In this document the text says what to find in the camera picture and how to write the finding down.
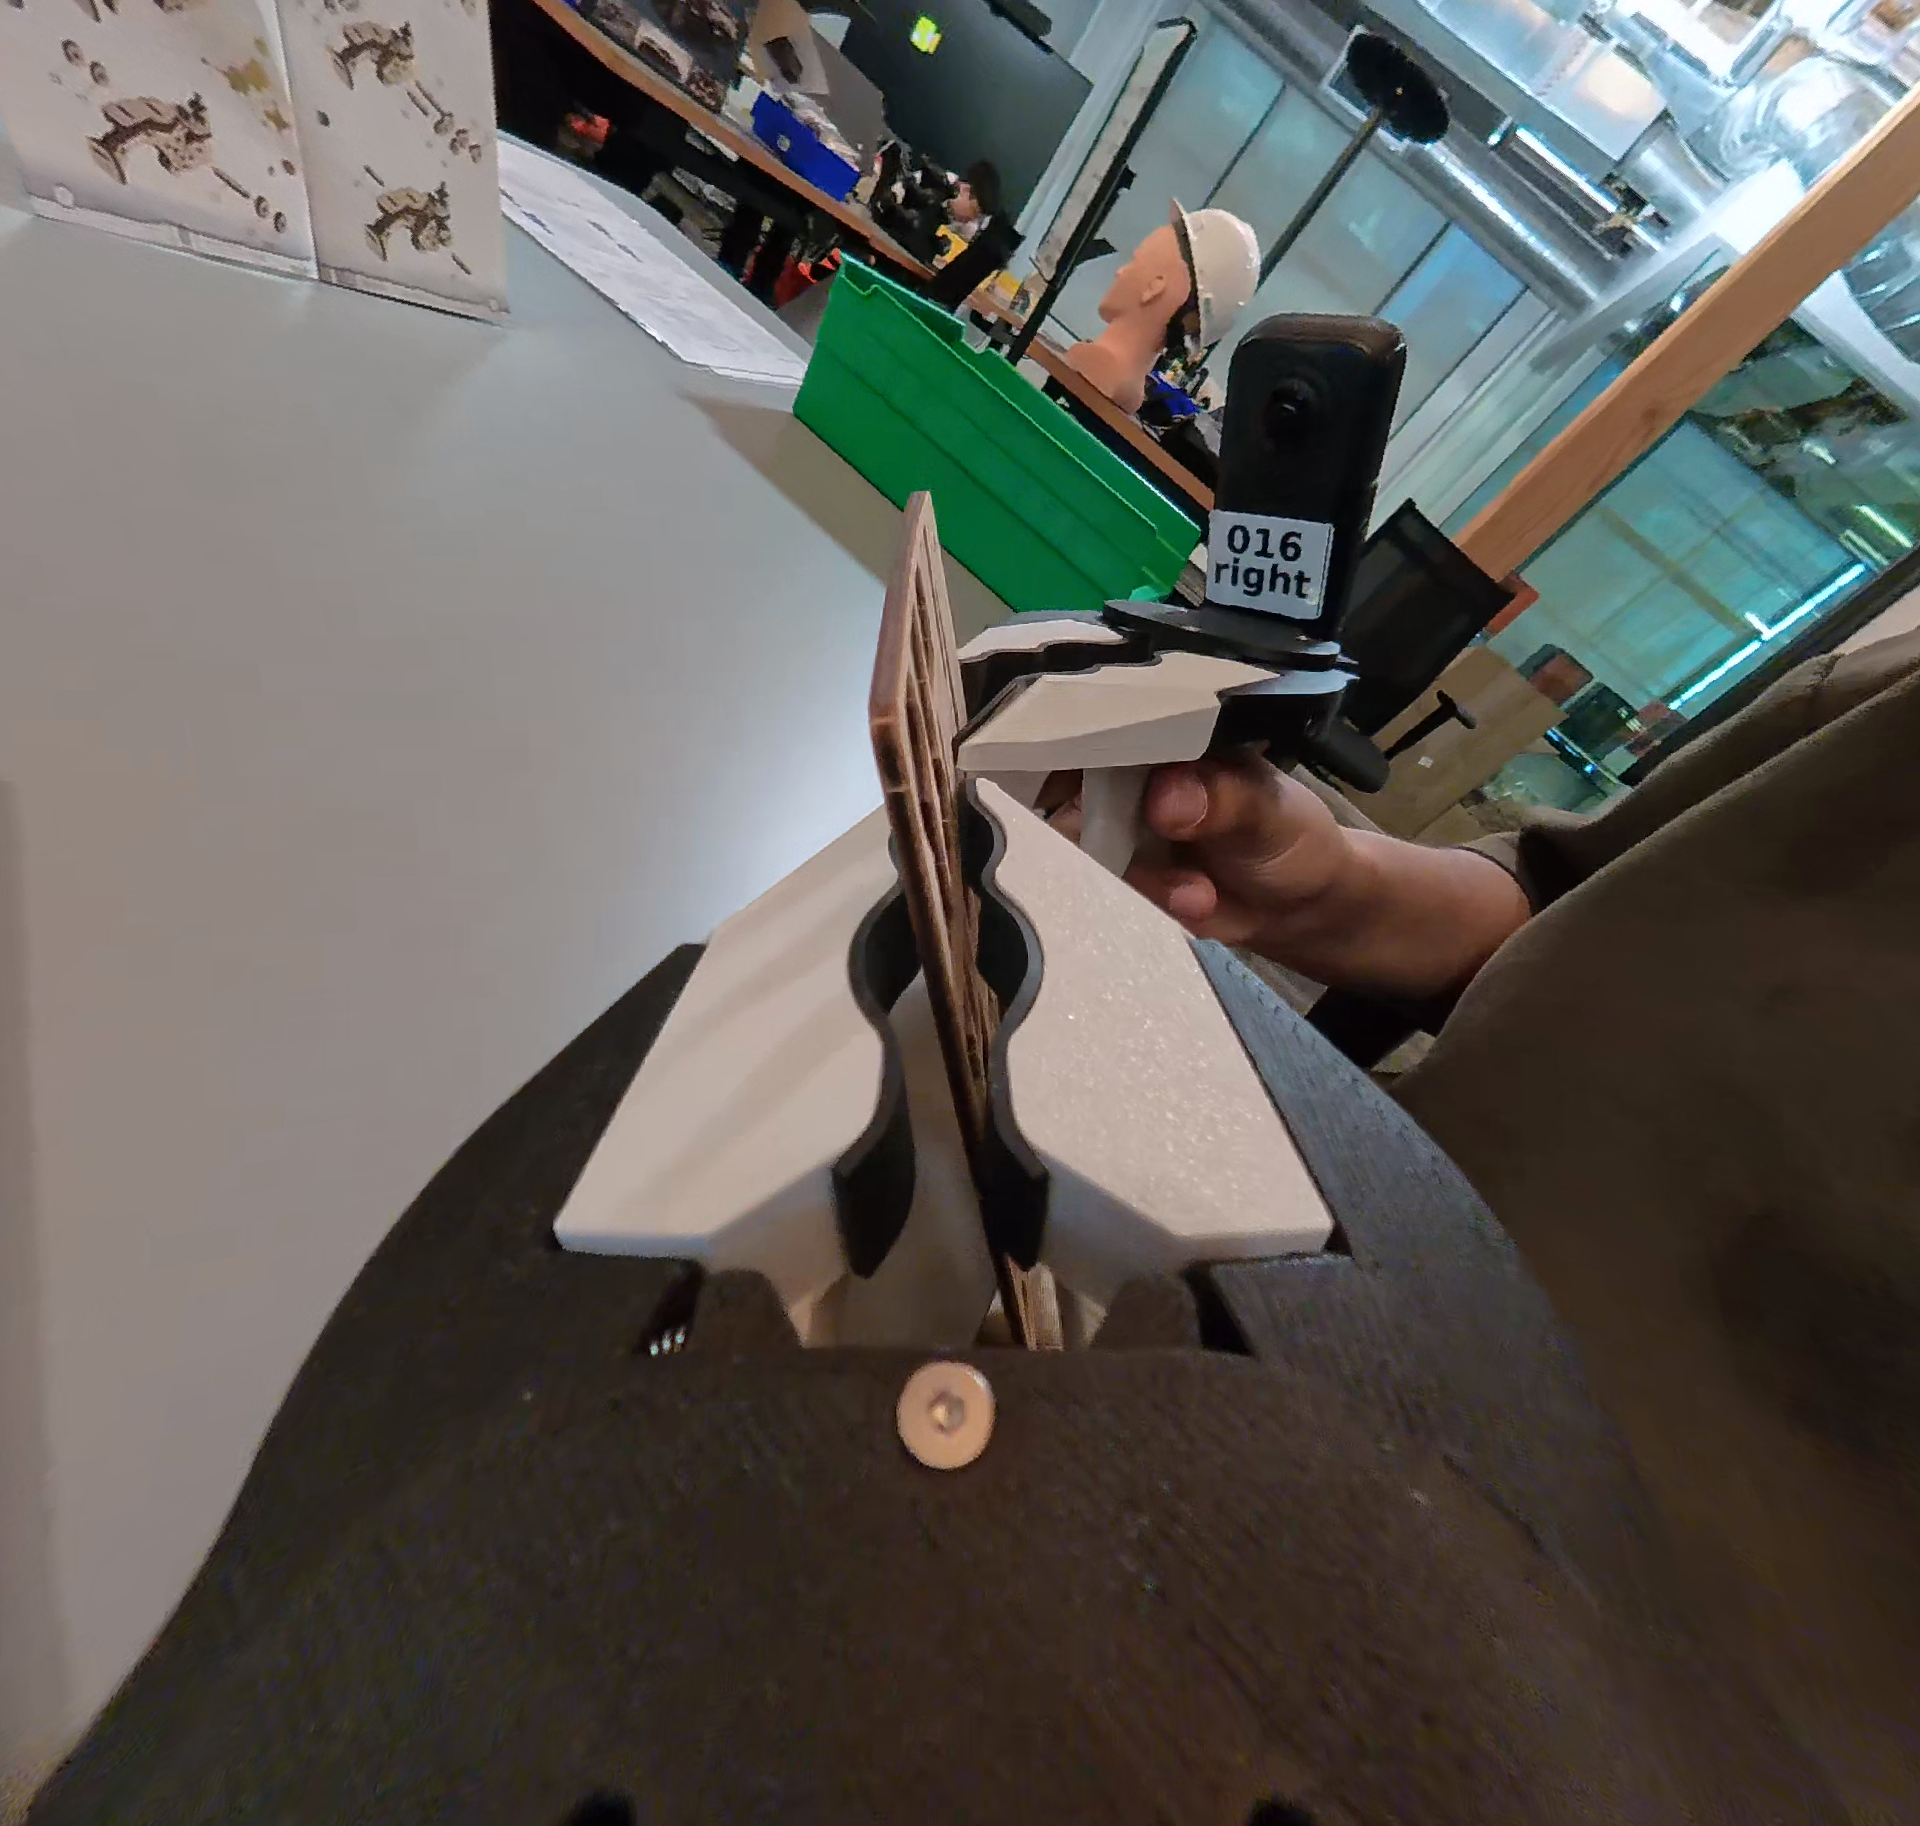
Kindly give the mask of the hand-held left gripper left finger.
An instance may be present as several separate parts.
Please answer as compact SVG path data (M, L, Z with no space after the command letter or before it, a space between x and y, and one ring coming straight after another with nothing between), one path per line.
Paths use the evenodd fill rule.
M757 1270L805 1342L977 1342L997 1270L880 810L709 938L553 1235Z

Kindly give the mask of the mannequin head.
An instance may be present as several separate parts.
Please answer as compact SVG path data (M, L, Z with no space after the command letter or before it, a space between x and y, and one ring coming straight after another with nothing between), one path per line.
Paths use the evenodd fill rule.
M1171 326L1189 319L1191 296L1189 230L1167 221L1116 271L1099 305L1101 331L1093 346L1101 350L1101 366L1123 378L1149 373L1167 350Z

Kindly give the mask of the person's right forearm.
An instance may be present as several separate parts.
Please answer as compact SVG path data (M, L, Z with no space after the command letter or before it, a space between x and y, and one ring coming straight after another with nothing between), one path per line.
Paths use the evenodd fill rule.
M1918 667L1918 630L1813 658L1597 814L1533 814L1475 848L1393 845L1393 865L1453 868L1481 903L1447 916L1438 889L1418 894L1435 938L1331 983L1447 1018L1528 923L1589 881L1656 918L1704 900L1709 947L1759 950L1854 900L1897 905L1918 938Z

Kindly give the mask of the black office chair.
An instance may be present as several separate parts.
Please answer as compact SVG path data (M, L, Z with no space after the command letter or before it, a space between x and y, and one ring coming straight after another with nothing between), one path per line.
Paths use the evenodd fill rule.
M1338 620L1334 642L1354 662L1342 719L1384 732L1510 608L1517 581L1488 576L1418 502L1402 502L1367 542Z

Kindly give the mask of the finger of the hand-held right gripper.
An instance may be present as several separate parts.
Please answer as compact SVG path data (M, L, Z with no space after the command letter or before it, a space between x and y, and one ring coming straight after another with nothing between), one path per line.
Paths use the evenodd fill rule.
M1106 620L1003 620L960 649L965 694L999 694L1022 679L1140 662L1153 662L1153 649Z
M1229 709L1285 709L1246 662L1160 653L1140 667L1038 672L1008 686L960 741L965 774L1051 774L1202 757Z

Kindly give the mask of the black printed product box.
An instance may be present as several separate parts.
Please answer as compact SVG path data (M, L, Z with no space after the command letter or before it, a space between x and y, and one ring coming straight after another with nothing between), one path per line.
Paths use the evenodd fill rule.
M706 109L723 109L738 87L757 0L580 0L580 11Z

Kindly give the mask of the black framed panel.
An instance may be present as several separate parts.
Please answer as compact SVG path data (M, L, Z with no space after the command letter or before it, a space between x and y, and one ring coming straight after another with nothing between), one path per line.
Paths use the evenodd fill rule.
M1134 153L1159 116L1167 87L1175 79L1178 65L1195 45L1202 29L1191 19L1167 19L1140 41L1140 56L1116 94L1093 144L1051 216L1033 267L1032 267L1032 309L1003 346L1008 366L1022 366L1026 350L1038 344L1046 315L1054 309L1061 291L1069 290L1071 271L1099 255L1099 239L1116 213L1116 200L1134 188Z

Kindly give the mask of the wooden beam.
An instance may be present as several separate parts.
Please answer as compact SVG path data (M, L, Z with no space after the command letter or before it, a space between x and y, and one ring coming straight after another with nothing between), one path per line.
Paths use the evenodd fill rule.
M1879 121L1704 296L1676 319L1517 477L1453 540L1506 581L1581 517L1764 333L1846 271L1920 191L1920 94Z

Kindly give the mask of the open cardboard box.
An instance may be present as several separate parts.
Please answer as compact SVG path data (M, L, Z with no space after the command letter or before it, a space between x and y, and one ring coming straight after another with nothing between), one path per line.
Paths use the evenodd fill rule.
M748 56L781 101L880 105L878 79L853 58L853 45L873 40L878 19L859 0L757 0Z

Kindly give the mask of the person's right hand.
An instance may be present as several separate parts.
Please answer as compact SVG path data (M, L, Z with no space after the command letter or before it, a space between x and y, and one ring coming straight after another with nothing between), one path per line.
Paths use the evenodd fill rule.
M1153 769L1127 887L1202 941L1326 986L1438 995L1459 976L1453 859L1338 828L1264 757Z

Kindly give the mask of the person's olive top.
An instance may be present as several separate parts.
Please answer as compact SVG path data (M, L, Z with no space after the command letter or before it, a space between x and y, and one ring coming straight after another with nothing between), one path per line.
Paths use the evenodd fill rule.
M1718 1646L1860 1823L1918 1823L1918 838L1668 838L1529 918L1398 1102L1567 1319Z

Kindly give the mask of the folded printed instruction sheet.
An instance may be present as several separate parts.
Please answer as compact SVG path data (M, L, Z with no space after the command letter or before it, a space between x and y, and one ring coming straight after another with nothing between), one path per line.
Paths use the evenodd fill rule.
M23 204L509 319L489 0L0 0Z

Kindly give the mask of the wooden puzzle sheet with cutouts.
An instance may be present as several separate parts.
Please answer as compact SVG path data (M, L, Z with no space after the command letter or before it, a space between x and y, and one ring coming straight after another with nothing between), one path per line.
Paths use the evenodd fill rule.
M999 845L960 770L962 667L931 494L904 510L904 557L887 584L871 732L891 848L922 950L925 993L978 1203L999 1313L1013 1342L1069 1342L1061 1289L1038 1262L1042 1170L1018 1153L1003 1102L1003 1000L1032 950L985 876Z

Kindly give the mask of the grey desk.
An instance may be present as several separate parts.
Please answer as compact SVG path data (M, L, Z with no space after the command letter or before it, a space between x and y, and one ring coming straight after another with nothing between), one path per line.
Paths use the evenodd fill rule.
M3 149L3 1823L416 1191L878 806L898 513L509 230L505 326Z

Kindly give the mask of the long wooden table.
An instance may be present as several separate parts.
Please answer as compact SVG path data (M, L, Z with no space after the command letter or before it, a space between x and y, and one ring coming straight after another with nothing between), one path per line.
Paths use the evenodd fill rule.
M564 40L574 58L595 58L595 73L601 79L629 87L629 101L643 101L653 109L643 128L661 134L661 149L682 149L689 134L701 134L714 149L732 153L732 163L751 170L757 204L769 200L769 191L775 188L781 204L773 204L773 213L798 213L800 221L831 224L846 240L864 248L864 260L891 271L895 278L910 278L915 290L939 278L939 267L898 248L880 224L873 224L864 208L805 184L751 128L738 128L732 121L701 105L682 87L666 79L643 58L622 52L574 3L564 0L523 3L530 10L530 19L544 19L544 24ZM1042 386L1066 394L1066 403L1077 415L1093 418L1093 434L1109 439L1143 477L1153 477L1189 513L1202 517L1214 513L1214 486L1195 471L1189 471L1138 415L1127 415L1121 403L1093 391L1089 378L1071 368L1069 356L1038 331L1033 315L1018 321L1013 309L997 301L992 290L977 290L962 309L985 315L992 331L1033 333L1032 346L1022 346L1022 356L1032 356L1042 368Z

